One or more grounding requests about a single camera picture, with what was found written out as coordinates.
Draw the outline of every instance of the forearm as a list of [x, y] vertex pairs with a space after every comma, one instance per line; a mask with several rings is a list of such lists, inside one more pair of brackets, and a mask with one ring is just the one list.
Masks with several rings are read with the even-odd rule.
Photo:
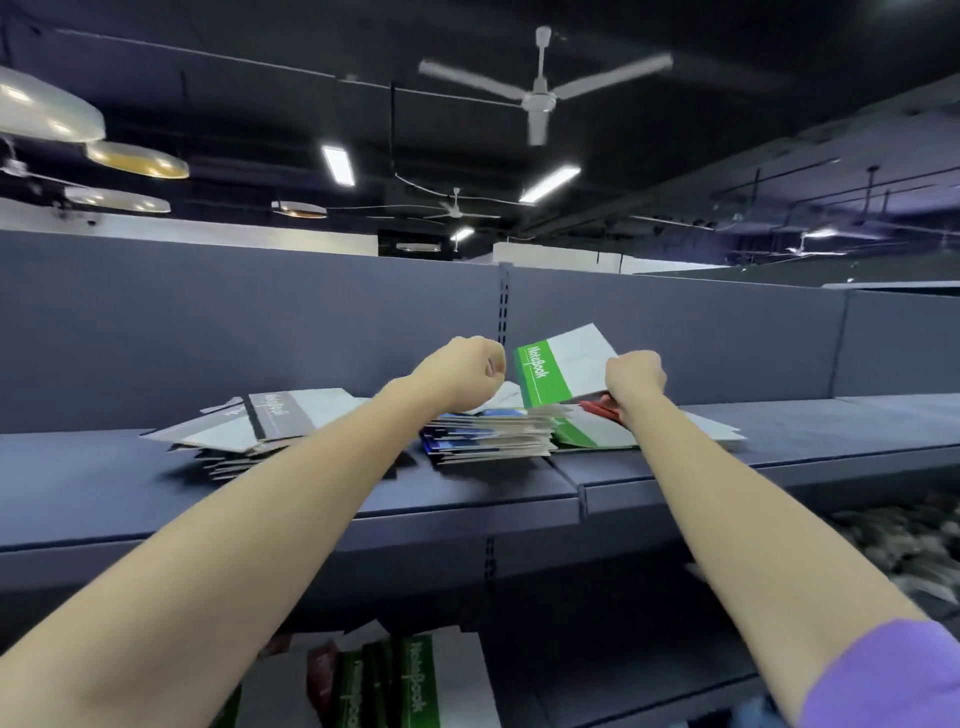
[[[206, 725], [434, 409], [396, 380], [169, 523], [0, 659], [0, 714], [42, 690], [82, 703], [91, 725], [99, 706]], [[42, 702], [21, 708], [42, 724]]]
[[891, 619], [924, 618], [850, 544], [665, 396], [620, 404], [697, 563], [789, 716], [859, 637]]

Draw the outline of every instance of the stack of notebooks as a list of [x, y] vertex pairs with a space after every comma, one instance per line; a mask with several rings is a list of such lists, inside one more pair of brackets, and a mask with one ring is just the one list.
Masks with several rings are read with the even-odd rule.
[[213, 728], [500, 728], [483, 647], [457, 626], [274, 638]]
[[[423, 448], [438, 465], [548, 457], [558, 448], [636, 448], [615, 412], [577, 403], [606, 390], [607, 360], [614, 356], [594, 324], [520, 347], [514, 352], [519, 384], [504, 382], [477, 409], [432, 421], [420, 433]], [[746, 440], [736, 427], [685, 414], [725, 448]]]
[[195, 450], [214, 482], [225, 483], [366, 401], [344, 389], [300, 389], [234, 397], [201, 416], [142, 437]]

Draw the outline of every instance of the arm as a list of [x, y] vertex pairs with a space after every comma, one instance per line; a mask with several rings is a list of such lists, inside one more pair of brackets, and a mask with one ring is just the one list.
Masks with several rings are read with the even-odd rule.
[[607, 385], [690, 550], [796, 724], [827, 667], [893, 619], [924, 614], [855, 548], [725, 452], [663, 392], [653, 352], [607, 364]]
[[399, 452], [503, 372], [454, 339], [169, 523], [0, 658], [0, 726], [207, 726]]

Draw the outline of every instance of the ceiling fan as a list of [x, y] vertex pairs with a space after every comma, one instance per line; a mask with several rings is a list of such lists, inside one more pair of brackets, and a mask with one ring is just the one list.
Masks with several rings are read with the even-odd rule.
[[530, 146], [539, 147], [546, 144], [547, 122], [550, 118], [550, 112], [557, 106], [558, 101], [571, 99], [574, 96], [580, 96], [581, 94], [595, 91], [598, 88], [620, 84], [624, 81], [638, 79], [642, 76], [649, 76], [650, 74], [659, 73], [660, 71], [665, 71], [673, 67], [673, 56], [669, 53], [660, 53], [641, 61], [621, 65], [612, 71], [604, 71], [603, 73], [598, 73], [593, 76], [585, 76], [582, 79], [577, 79], [568, 84], [562, 84], [550, 89], [547, 86], [546, 77], [543, 76], [543, 56], [547, 46], [550, 45], [550, 35], [551, 31], [549, 26], [543, 25], [537, 28], [537, 47], [540, 48], [540, 63], [532, 91], [525, 90], [519, 86], [502, 84], [486, 76], [481, 76], [460, 68], [451, 68], [450, 66], [435, 61], [421, 61], [420, 73], [425, 76], [432, 76], [435, 79], [472, 86], [496, 94], [497, 96], [519, 101], [520, 107], [527, 112], [529, 128], [528, 142]]
[[453, 188], [453, 204], [447, 202], [446, 200], [440, 200], [440, 207], [446, 210], [439, 215], [427, 215], [424, 217], [424, 220], [436, 220], [439, 217], [449, 217], [453, 220], [459, 220], [462, 217], [489, 217], [495, 220], [500, 218], [500, 215], [481, 215], [476, 212], [463, 212], [460, 209], [460, 205], [457, 202], [457, 199], [460, 197], [460, 187]]

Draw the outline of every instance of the white wall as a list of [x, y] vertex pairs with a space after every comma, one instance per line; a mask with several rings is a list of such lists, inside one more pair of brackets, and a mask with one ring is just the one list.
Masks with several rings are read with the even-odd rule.
[[203, 223], [168, 217], [69, 212], [60, 219], [51, 207], [0, 198], [0, 230], [63, 232], [74, 235], [169, 240], [202, 245], [275, 248], [286, 251], [377, 255], [376, 235]]
[[551, 248], [531, 243], [494, 243], [493, 253], [475, 258], [475, 262], [513, 263], [527, 268], [555, 268], [566, 271], [592, 271], [594, 273], [654, 273], [656, 271], [681, 271], [696, 268], [723, 268], [722, 265], [685, 263], [675, 260], [621, 256], [618, 253], [591, 253], [570, 248]]

